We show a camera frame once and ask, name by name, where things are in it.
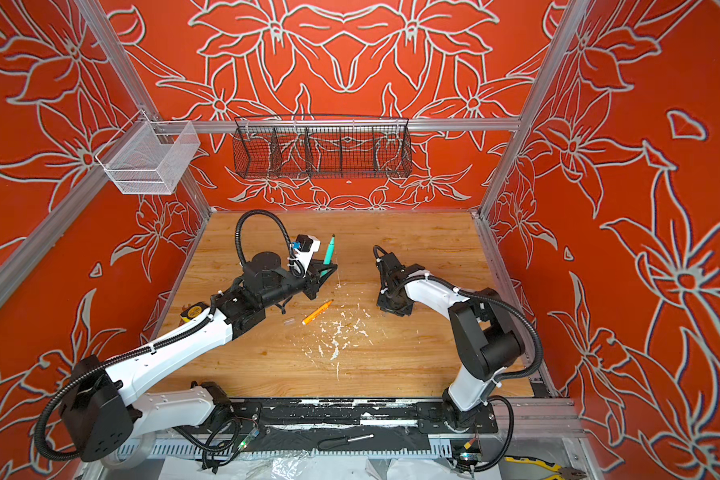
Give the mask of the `green marker pen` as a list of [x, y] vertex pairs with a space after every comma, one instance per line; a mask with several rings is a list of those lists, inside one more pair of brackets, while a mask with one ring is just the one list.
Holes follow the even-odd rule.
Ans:
[[333, 259], [334, 250], [335, 250], [335, 236], [332, 235], [329, 240], [328, 246], [326, 247], [325, 256], [323, 259], [324, 265], [329, 265], [331, 263], [331, 261]]

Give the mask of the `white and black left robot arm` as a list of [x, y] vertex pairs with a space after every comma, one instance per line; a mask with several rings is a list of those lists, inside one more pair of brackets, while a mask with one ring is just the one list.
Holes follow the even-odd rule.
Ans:
[[230, 417], [227, 394], [213, 382], [163, 395], [151, 394], [159, 381], [205, 353], [250, 331], [270, 307], [283, 310], [302, 293], [317, 297], [336, 271], [334, 263], [299, 252], [282, 268], [273, 252], [261, 252], [245, 263], [232, 285], [197, 303], [199, 313], [184, 325], [139, 348], [100, 360], [78, 362], [70, 381], [43, 410], [42, 419], [58, 413], [74, 448], [56, 451], [37, 426], [37, 451], [50, 460], [92, 462], [114, 453], [127, 440], [159, 430], [220, 426]]

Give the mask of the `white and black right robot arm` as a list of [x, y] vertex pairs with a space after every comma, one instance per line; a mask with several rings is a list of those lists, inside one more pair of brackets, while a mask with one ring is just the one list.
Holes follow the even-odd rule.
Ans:
[[414, 305], [421, 303], [450, 322], [461, 367], [442, 397], [449, 428], [462, 432], [471, 427], [494, 389], [538, 368], [534, 361], [522, 370], [510, 370], [526, 351], [513, 319], [525, 327], [530, 324], [495, 290], [461, 289], [418, 264], [404, 266], [394, 253], [378, 245], [373, 254], [380, 277], [377, 305], [381, 310], [409, 316]]

